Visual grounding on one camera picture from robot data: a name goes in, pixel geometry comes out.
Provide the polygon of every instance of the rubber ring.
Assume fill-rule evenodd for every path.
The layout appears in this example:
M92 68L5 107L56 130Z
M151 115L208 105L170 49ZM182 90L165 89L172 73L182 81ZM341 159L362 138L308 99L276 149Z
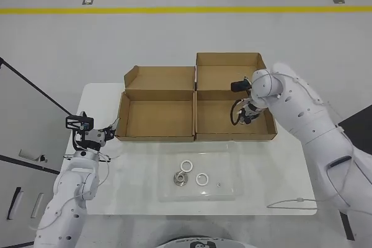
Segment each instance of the rubber ring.
M190 169L189 170L184 169L184 163L186 163L186 162L190 164ZM183 160L180 163L180 170L183 171L184 173L188 173L188 172L192 171L192 169L193 169L193 163L190 160Z
M205 178L206 178L206 182L205 182L204 184L202 184L202 183L200 183L200 182L198 181L198 177L201 176L201 175L205 176ZM199 174L197 174L197 176L196 176L196 183L197 183L199 186L206 186L206 185L208 184L208 175L205 174L205 173L199 173Z

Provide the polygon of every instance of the cardboard box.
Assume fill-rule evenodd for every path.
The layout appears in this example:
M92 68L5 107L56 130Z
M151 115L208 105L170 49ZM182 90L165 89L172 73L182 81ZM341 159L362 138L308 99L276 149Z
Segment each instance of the cardboard box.
M119 140L194 140L194 66L135 66L124 83L115 134Z
M234 93L230 84L252 77L254 71L266 66L259 53L197 53L197 95L195 103L196 140L272 140L277 128L272 114L265 110L250 125L233 126L231 106L246 92Z

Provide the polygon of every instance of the white table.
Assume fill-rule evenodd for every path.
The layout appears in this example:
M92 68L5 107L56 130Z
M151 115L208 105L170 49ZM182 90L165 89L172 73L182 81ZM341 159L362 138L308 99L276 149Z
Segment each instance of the white table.
M88 84L77 114L85 111L95 120L94 128L104 128L117 118L123 84ZM87 201L90 215L313 215L315 210L275 210L273 202L298 197L313 198L311 181L301 143L278 123L278 135L267 142L232 142L239 157L242 194L228 201L161 202L157 197L159 143L125 143L116 138L101 149L115 157L110 175L96 197ZM211 147L217 142L189 143ZM74 152L69 139L67 154ZM69 164L64 160L62 169ZM100 163L101 180L107 167ZM314 202L283 206L314 208Z

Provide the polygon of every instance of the transparent plastic tray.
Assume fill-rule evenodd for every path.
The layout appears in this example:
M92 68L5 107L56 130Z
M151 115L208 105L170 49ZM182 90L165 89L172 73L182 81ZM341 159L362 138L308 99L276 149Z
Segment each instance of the transparent plastic tray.
M233 142L160 144L157 165L157 195L160 202L235 200L242 194L242 179L236 146ZM188 182L178 186L174 175L184 160L193 163ZM196 183L196 176L206 173L206 186Z

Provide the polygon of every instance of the box flap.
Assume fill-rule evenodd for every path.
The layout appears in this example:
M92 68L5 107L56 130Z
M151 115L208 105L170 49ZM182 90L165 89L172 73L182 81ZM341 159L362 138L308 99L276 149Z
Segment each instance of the box flap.
M231 92L230 83L265 67L259 53L197 53L196 65L197 91L225 92Z
M128 89L194 91L194 66L134 66L124 76Z
M259 53L197 53L197 66L257 66Z

